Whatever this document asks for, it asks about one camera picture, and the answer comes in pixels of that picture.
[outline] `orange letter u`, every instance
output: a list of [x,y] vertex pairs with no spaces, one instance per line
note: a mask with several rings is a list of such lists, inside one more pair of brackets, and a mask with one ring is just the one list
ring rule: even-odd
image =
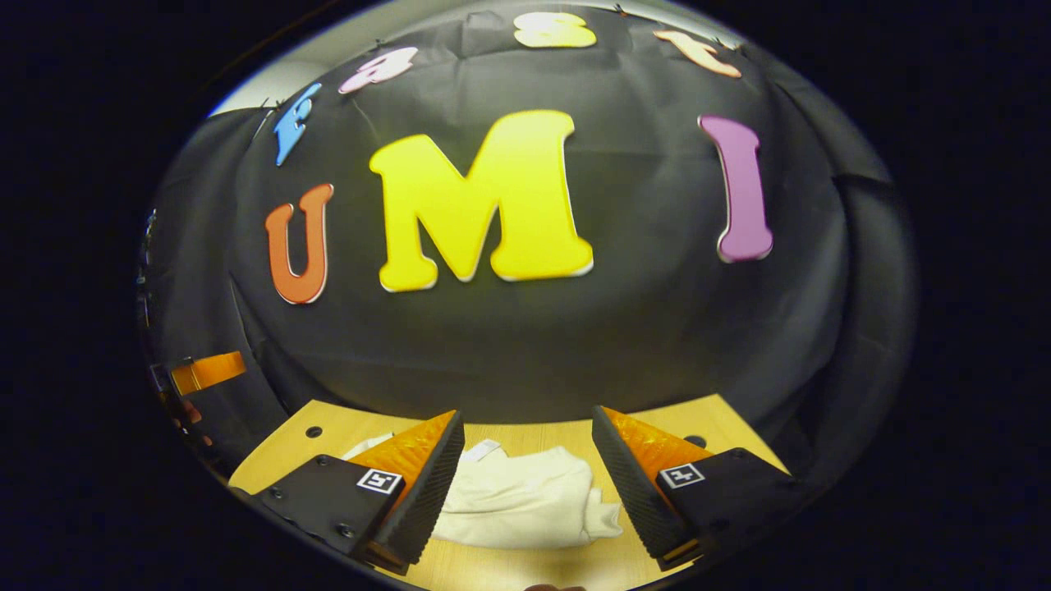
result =
[[300,209],[307,216],[307,270],[292,272],[288,259],[288,222],[295,209],[291,203],[279,206],[266,218],[270,241],[270,277],[283,300],[289,304],[309,304],[321,297],[328,279],[328,254],[325,240],[325,204],[332,199],[330,184],[317,185],[303,195]]

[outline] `wooden table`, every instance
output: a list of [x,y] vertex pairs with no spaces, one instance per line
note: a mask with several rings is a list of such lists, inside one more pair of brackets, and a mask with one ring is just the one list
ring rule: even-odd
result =
[[[718,394],[631,415],[680,437],[700,435],[714,453],[746,448],[787,472],[769,447]],[[242,463],[229,485],[254,494],[318,453],[338,457],[362,441],[398,433],[418,423],[311,402]],[[322,434],[307,437],[306,430],[313,426],[322,427]],[[590,420],[526,425],[465,423],[463,431],[465,451],[486,439],[499,442],[512,457],[563,446],[591,465],[592,486],[602,490],[603,503],[621,503],[592,442]],[[622,504],[618,522],[624,530],[620,536],[580,548],[494,550],[431,539],[419,563],[412,565],[405,576],[377,571],[432,591],[522,591],[540,583],[559,588],[581,586],[588,591],[624,591],[688,567],[661,572],[657,562],[646,554]]]

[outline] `white cloth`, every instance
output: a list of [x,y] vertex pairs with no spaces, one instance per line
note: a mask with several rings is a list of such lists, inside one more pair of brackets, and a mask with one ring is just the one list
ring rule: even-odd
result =
[[[362,442],[344,458],[390,436]],[[602,503],[602,491],[591,485],[591,466],[562,446],[508,457],[497,442],[486,440],[460,455],[431,536],[520,550],[586,546],[620,535],[620,504]]]

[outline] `white towel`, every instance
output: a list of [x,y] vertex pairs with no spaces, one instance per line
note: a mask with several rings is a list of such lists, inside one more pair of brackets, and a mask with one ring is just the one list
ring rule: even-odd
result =
[[[387,439],[362,442],[351,451]],[[432,537],[483,548],[543,549],[586,546],[623,533],[617,525],[620,504],[602,503],[586,462],[562,446],[508,457],[498,445],[486,440],[460,456]]]

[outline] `letter m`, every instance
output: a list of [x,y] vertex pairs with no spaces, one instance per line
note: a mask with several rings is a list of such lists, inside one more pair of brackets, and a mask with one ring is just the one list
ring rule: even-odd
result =
[[500,212],[493,271],[506,281],[575,277],[591,270],[592,247],[577,236],[565,183],[562,144],[573,119],[556,110],[500,118],[489,130],[467,177],[428,136],[384,146],[369,162],[383,178],[388,291],[429,289],[438,278],[424,257],[419,224],[461,282],[474,278],[481,247]]

